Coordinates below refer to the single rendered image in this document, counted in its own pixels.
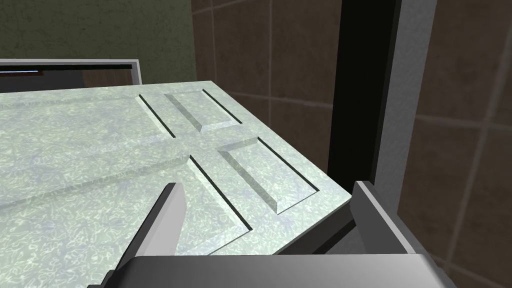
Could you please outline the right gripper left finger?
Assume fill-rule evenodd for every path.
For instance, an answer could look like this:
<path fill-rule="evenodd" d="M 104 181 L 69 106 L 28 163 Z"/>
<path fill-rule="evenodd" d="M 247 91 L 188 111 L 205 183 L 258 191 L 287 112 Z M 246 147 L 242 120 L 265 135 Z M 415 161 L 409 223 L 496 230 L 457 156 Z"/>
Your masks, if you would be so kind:
<path fill-rule="evenodd" d="M 116 269 L 139 256 L 173 256 L 187 204 L 182 183 L 168 183 L 123 253 Z"/>

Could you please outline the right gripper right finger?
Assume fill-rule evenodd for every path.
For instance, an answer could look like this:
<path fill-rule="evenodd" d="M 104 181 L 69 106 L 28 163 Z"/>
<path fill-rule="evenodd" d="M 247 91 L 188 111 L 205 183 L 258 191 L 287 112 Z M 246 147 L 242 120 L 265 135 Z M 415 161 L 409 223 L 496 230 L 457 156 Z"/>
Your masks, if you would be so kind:
<path fill-rule="evenodd" d="M 356 181 L 350 211 L 369 254 L 416 254 L 411 232 L 369 181 Z"/>

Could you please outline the pale green panelled door leaf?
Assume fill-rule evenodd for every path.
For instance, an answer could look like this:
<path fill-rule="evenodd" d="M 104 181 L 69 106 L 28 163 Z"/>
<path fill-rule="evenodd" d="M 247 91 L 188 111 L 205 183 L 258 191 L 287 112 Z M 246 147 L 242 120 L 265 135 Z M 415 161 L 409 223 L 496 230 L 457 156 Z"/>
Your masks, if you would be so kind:
<path fill-rule="evenodd" d="M 210 81 L 0 94 L 0 288 L 99 284 L 165 186 L 178 256 L 272 255 L 350 194 Z"/>

